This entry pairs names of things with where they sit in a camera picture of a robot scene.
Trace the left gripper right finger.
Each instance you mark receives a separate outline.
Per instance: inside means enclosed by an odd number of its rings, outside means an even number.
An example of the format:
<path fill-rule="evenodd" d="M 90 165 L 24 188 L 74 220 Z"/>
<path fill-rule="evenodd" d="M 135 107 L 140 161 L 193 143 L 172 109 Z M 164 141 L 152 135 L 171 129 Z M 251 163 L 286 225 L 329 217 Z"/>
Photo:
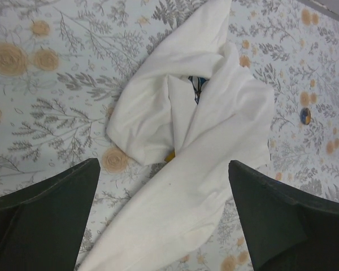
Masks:
<path fill-rule="evenodd" d="M 254 270 L 339 270 L 339 203 L 237 160 L 228 174 Z"/>

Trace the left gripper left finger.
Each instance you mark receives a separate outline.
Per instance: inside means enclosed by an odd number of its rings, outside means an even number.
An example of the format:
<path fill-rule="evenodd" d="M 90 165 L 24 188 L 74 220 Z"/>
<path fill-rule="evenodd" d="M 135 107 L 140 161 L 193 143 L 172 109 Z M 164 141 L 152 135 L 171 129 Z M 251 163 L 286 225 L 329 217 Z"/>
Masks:
<path fill-rule="evenodd" d="M 0 197 L 0 270 L 74 270 L 100 164 L 70 169 Z"/>

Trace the white t-shirt with flower print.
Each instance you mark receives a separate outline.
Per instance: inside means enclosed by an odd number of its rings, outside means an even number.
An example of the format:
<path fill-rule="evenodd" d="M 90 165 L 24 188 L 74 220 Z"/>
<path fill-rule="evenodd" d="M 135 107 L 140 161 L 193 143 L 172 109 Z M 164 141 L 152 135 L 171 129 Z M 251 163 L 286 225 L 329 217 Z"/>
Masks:
<path fill-rule="evenodd" d="M 158 270 L 204 244 L 231 196 L 228 164 L 267 163 L 274 90 L 227 40 L 230 1 L 208 1 L 129 80 L 107 134 L 146 166 L 174 158 L 119 211 L 81 270 Z"/>

